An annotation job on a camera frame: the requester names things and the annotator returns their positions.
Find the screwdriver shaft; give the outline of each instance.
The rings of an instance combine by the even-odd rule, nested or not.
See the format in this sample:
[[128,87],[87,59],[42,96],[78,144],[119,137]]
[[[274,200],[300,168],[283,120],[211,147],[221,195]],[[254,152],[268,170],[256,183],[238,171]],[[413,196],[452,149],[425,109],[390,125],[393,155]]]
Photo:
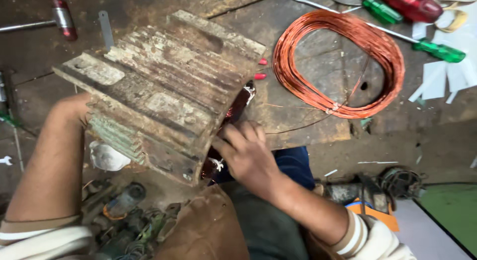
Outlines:
[[[305,3],[305,4],[309,4],[309,5],[314,6],[314,7],[316,7],[316,8],[325,9],[325,10],[331,11],[331,12],[333,12],[333,13],[340,13],[340,12],[334,10],[334,9],[331,9],[331,8],[329,8],[329,7],[325,7],[324,5],[320,5],[320,4],[317,4],[317,3],[312,2],[312,1],[308,1],[308,0],[294,0],[294,1],[298,1],[298,2]],[[376,29],[379,29],[379,30],[381,30],[381,31],[383,31],[383,32],[386,32],[386,33],[388,33],[388,34],[390,34],[390,35],[393,35],[393,36],[395,36],[395,37],[399,37],[399,38],[401,38],[402,40],[405,40],[405,41],[408,41],[408,42],[411,42],[411,43],[419,43],[419,41],[414,40],[413,38],[410,38],[410,37],[407,37],[407,36],[403,36],[402,34],[398,34],[398,33],[396,33],[396,32],[393,32],[393,31],[391,31],[391,30],[388,30],[388,29],[386,29],[386,28],[379,27],[379,26],[374,25],[374,24],[369,23],[369,22],[366,22],[366,24],[369,25],[369,26],[371,26],[371,27],[374,27],[374,28],[376,28]]]

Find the hammer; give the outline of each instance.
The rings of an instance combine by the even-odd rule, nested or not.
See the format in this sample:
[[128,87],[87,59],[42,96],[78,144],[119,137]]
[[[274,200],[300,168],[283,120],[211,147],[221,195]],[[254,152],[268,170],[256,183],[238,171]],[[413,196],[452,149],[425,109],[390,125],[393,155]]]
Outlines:
[[70,10],[66,1],[53,0],[52,10],[52,20],[0,27],[0,32],[9,32],[56,25],[60,29],[62,34],[66,37],[66,40],[75,41],[78,36],[76,35],[75,25],[73,24],[73,20],[71,19]]

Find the coil of copper wire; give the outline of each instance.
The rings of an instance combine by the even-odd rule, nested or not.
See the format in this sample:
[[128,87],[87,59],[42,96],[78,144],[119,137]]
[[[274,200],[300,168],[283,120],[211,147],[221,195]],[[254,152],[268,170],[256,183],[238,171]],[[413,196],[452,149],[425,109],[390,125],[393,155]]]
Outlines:
[[[381,64],[385,84],[374,102],[358,108],[343,106],[343,103],[336,103],[321,93],[297,71],[294,58],[296,45],[307,33],[318,29],[329,29],[349,38]],[[283,86],[307,104],[341,118],[355,119],[376,114],[396,98],[404,80],[404,59],[391,37],[358,17],[316,10],[295,20],[280,37],[273,53],[273,71]]]

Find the green-handled screwdriver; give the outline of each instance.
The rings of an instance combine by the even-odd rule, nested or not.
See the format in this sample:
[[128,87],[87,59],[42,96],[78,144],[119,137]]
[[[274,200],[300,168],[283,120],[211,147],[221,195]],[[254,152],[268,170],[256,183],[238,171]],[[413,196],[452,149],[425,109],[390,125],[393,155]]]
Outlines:
[[381,0],[361,0],[362,6],[382,24],[396,24],[403,16]]
[[[314,3],[312,1],[308,1],[308,0],[295,0],[295,1],[302,2],[302,3],[305,3],[305,4],[309,4],[309,5],[314,6],[316,8],[325,9],[325,10],[328,10],[328,11],[331,11],[331,12],[334,12],[334,13],[340,13],[336,10],[333,10],[329,7],[325,7],[324,5]],[[457,63],[457,62],[461,62],[466,57],[466,54],[464,52],[462,52],[458,49],[452,48],[450,46],[446,46],[444,44],[430,43],[430,42],[427,42],[425,39],[421,39],[421,40],[418,41],[418,40],[415,40],[413,38],[403,36],[402,34],[398,34],[396,32],[388,30],[386,28],[376,26],[376,25],[374,25],[372,23],[369,23],[369,22],[366,22],[366,24],[371,26],[371,27],[374,27],[376,29],[379,29],[383,32],[386,32],[390,35],[393,35],[395,37],[399,37],[402,40],[405,40],[407,42],[411,42],[413,44],[413,49],[414,50],[426,51],[431,56],[434,56],[434,57],[439,58],[441,60],[444,60],[446,62]]]

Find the wrench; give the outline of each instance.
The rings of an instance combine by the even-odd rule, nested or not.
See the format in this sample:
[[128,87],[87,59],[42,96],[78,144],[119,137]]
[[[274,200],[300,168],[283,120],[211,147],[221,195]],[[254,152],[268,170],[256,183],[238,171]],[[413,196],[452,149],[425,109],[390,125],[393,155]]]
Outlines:
[[7,166],[12,166],[13,164],[10,163],[10,159],[11,159],[11,157],[5,156],[4,158],[0,159],[0,163],[4,163]]

